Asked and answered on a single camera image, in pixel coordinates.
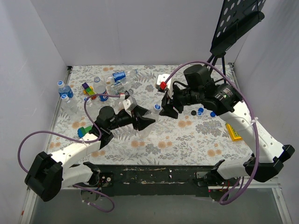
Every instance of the red clip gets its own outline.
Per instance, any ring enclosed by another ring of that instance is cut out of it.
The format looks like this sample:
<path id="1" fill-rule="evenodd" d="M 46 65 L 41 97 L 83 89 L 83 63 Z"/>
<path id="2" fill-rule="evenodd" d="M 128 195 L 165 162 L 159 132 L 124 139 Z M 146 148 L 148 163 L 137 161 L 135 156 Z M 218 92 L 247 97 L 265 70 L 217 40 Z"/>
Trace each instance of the red clip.
<path id="1" fill-rule="evenodd" d="M 161 84 L 160 84 L 160 88 L 161 88 L 162 90 L 165 90 L 166 86 L 167 86 L 167 84 L 166 84 L 165 82 L 161 82 Z"/>

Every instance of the black music stand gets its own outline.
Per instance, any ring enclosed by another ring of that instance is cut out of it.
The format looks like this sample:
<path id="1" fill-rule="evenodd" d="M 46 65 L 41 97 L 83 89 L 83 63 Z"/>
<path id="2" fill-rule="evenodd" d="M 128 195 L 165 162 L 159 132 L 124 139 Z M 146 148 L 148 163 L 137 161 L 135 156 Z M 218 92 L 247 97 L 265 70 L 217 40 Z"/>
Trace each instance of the black music stand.
<path id="1" fill-rule="evenodd" d="M 212 40 L 208 59 L 215 65 L 218 58 L 222 59 L 222 69 L 225 75 L 226 51 L 244 34 L 265 18 L 261 12 L 266 0 L 224 0 L 215 34 Z"/>

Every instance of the white wall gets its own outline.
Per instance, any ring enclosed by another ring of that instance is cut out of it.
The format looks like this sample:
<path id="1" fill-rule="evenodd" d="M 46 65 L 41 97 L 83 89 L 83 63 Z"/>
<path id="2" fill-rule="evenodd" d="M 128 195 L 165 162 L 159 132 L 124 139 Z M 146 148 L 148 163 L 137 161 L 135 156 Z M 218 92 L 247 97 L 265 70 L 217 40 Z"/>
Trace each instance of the white wall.
<path id="1" fill-rule="evenodd" d="M 66 76 L 66 66 L 30 0 L 0 0 L 0 21 L 0 223 L 15 224 L 27 188 L 18 146 L 29 133 L 49 130 L 56 83 Z M 21 158 L 27 169 L 46 137 L 25 143 Z"/>
<path id="2" fill-rule="evenodd" d="M 251 32 L 235 62 L 242 92 L 265 128 L 295 154 L 279 175 L 294 223 L 299 223 L 299 2 L 269 0 L 265 19 Z"/>
<path id="3" fill-rule="evenodd" d="M 67 65 L 208 59 L 223 0 L 31 0 Z M 234 62 L 245 38 L 227 53 Z"/>

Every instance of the floral tablecloth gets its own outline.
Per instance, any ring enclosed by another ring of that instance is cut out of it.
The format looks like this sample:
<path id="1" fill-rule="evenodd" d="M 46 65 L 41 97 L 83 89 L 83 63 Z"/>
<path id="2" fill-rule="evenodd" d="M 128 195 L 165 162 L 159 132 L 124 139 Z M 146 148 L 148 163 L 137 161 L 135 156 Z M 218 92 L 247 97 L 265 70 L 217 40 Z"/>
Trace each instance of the floral tablecloth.
<path id="1" fill-rule="evenodd" d="M 154 85 L 159 74 L 170 74 L 177 65 L 138 65 L 138 66 L 74 66 L 69 85 L 78 101 L 81 119 L 72 120 L 64 112 L 60 112 L 54 131 L 73 138 L 79 138 L 78 128 L 91 124 L 83 110 L 83 89 L 81 84 L 93 84 L 93 77 L 104 77 L 109 73 L 125 69 L 137 69 L 138 76 L 132 86 L 138 105 L 151 109 L 160 103 L 163 93 Z M 186 83 L 183 70 L 175 75 L 175 79 Z M 227 76 L 232 74 L 227 66 Z M 220 77 L 213 71 L 212 77 Z M 114 98 L 97 106 L 114 105 Z M 244 141 L 233 142 L 225 127 L 225 122 L 218 117 L 212 118 L 210 111 L 202 116 L 192 116 L 192 110 L 199 105 L 186 106 L 178 119 L 159 117 L 150 135 L 140 139 L 131 125 L 113 130 L 114 138 L 100 151 L 92 153 L 79 162 L 90 161 L 94 164 L 127 164 L 127 165 L 214 165 L 220 159 L 232 160 L 251 154 Z M 57 151 L 71 144 L 70 141 L 53 136 L 48 153 Z"/>

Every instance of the white clip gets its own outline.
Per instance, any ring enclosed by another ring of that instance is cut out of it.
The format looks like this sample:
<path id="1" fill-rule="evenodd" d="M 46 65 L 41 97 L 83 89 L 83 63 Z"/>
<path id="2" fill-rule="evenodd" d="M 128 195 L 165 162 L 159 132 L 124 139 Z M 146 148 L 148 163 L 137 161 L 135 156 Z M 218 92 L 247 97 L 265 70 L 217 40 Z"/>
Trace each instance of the white clip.
<path id="1" fill-rule="evenodd" d="M 84 144 L 86 147 L 87 147 L 87 145 L 86 145 L 86 143 L 84 142 L 84 139 L 82 138 L 82 144 Z"/>
<path id="2" fill-rule="evenodd" d="M 251 121 L 251 125 L 253 125 L 254 123 L 256 123 L 258 120 L 258 117 L 255 117 L 254 120 Z"/>

